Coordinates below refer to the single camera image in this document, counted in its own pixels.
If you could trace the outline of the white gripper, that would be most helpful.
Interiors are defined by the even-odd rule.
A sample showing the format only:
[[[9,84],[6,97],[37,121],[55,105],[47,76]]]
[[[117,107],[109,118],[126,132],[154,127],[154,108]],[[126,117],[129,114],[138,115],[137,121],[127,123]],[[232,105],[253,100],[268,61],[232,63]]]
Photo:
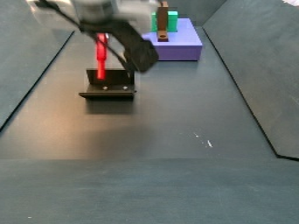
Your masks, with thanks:
[[[70,16],[75,22],[105,22],[125,19],[141,34],[149,33],[158,0],[46,0]],[[26,0],[41,25],[53,29],[75,30],[75,25],[58,11],[49,8],[42,0]]]

